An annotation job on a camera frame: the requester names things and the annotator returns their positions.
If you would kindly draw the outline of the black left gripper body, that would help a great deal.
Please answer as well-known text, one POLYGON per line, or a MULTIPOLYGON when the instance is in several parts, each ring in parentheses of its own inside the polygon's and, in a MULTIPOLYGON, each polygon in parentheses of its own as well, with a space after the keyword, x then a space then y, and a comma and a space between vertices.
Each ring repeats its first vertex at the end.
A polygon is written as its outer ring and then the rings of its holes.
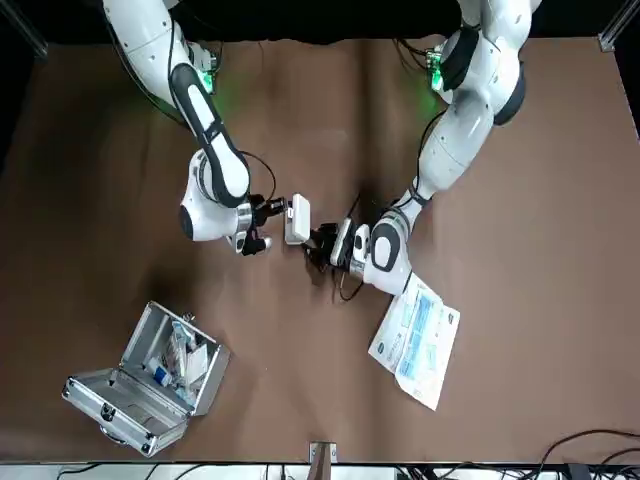
POLYGON ((352 219, 344 219, 334 224, 334 236, 322 241, 322 248, 330 266, 348 272, 355 238, 355 224, 352 219))

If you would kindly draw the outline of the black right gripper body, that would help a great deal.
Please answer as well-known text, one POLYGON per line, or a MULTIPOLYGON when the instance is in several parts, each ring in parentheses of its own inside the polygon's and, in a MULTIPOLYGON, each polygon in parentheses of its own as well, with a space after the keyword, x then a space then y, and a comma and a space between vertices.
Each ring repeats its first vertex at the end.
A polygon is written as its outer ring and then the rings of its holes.
POLYGON ((252 223, 249 230, 251 236, 258 236, 258 230, 262 228, 272 213, 272 201, 261 194, 249 196, 252 212, 252 223))

